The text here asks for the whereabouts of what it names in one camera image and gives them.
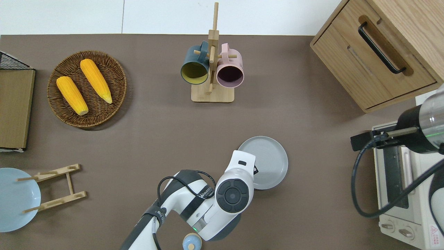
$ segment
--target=small bottle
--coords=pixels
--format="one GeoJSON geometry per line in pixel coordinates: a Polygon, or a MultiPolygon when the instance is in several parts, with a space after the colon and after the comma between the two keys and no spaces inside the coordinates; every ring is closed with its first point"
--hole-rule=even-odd
{"type": "Polygon", "coordinates": [[[202,247],[202,239],[197,233],[190,233],[183,238],[183,250],[200,250],[202,247]]]}

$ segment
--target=corn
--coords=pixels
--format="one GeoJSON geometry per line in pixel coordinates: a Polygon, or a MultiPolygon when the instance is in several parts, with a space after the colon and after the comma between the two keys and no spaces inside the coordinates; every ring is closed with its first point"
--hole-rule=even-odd
{"type": "Polygon", "coordinates": [[[70,77],[59,77],[56,83],[65,100],[78,115],[88,113],[85,100],[70,77]]]}
{"type": "Polygon", "coordinates": [[[103,78],[99,69],[91,59],[83,59],[80,62],[80,68],[85,74],[95,92],[107,103],[112,103],[111,92],[107,82],[103,78]]]}

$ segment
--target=brown tabletop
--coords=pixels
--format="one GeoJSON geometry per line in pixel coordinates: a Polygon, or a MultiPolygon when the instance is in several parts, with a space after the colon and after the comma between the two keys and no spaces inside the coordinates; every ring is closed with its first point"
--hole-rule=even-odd
{"type": "MultiPolygon", "coordinates": [[[[394,121],[414,100],[364,114],[310,49],[312,36],[220,36],[244,60],[245,81],[230,104],[194,103],[179,74],[201,35],[1,36],[0,50],[34,67],[36,80],[24,153],[0,153],[0,167],[29,174],[79,163],[75,192],[88,197],[38,212],[25,227],[0,234],[0,249],[118,249],[158,182],[181,169],[216,180],[231,153],[250,137],[285,148],[285,179],[255,191],[238,226],[203,249],[415,249],[382,234],[378,219],[361,217],[350,195],[357,155],[350,136],[394,121]],[[122,108],[94,131],[71,127],[51,111],[47,82],[56,65],[83,50],[117,59],[128,76],[122,108]]],[[[377,207],[373,156],[358,176],[360,202],[377,207]]],[[[42,202],[68,195],[66,178],[39,184],[42,202]]],[[[175,213],[158,231],[164,250],[182,249],[193,230],[175,213]]]]}

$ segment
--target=wicker basket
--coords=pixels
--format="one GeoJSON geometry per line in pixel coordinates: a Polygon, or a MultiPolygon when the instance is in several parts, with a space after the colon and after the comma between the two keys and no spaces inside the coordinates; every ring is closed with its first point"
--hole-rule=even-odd
{"type": "Polygon", "coordinates": [[[81,51],[63,60],[52,72],[48,82],[48,102],[54,114],[64,123],[77,128],[90,128],[109,120],[122,106],[127,92],[127,78],[122,66],[110,55],[100,51],[81,51]],[[80,61],[89,58],[95,62],[105,78],[113,102],[107,103],[94,91],[80,69],[80,61]],[[78,115],[66,102],[56,85],[59,77],[70,77],[83,96],[88,113],[78,115]]]}

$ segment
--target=wooden stand base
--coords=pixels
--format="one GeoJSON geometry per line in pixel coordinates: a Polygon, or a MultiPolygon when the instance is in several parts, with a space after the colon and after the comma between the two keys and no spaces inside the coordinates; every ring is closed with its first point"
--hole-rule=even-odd
{"type": "Polygon", "coordinates": [[[40,206],[36,206],[36,207],[30,208],[30,209],[26,209],[26,210],[23,211],[23,213],[31,212],[31,211],[34,211],[34,210],[42,211],[42,210],[45,210],[45,209],[48,209],[48,208],[52,208],[52,207],[55,207],[55,206],[58,206],[58,205],[62,205],[62,204],[67,203],[67,202],[71,202],[73,200],[77,200],[77,199],[86,197],[86,195],[87,195],[86,191],[74,193],[74,190],[72,188],[71,177],[70,177],[69,173],[72,172],[72,171],[79,170],[79,169],[80,169],[80,165],[79,164],[74,164],[74,165],[70,165],[70,166],[67,166],[67,167],[55,169],[55,170],[52,170],[52,171],[40,172],[40,173],[38,173],[38,174],[36,174],[34,176],[31,176],[31,177],[17,179],[17,181],[35,180],[36,182],[40,182],[40,181],[44,181],[44,180],[51,179],[51,178],[57,177],[59,175],[65,174],[66,178],[68,180],[68,188],[69,188],[70,195],[67,195],[67,196],[62,197],[62,198],[58,198],[58,199],[55,199],[55,200],[52,200],[52,201],[48,201],[48,202],[42,203],[42,204],[40,204],[40,206]]]}
{"type": "Polygon", "coordinates": [[[209,94],[210,78],[199,85],[191,86],[191,100],[194,102],[222,102],[228,103],[234,101],[234,89],[222,87],[213,84],[213,90],[209,94]]]}

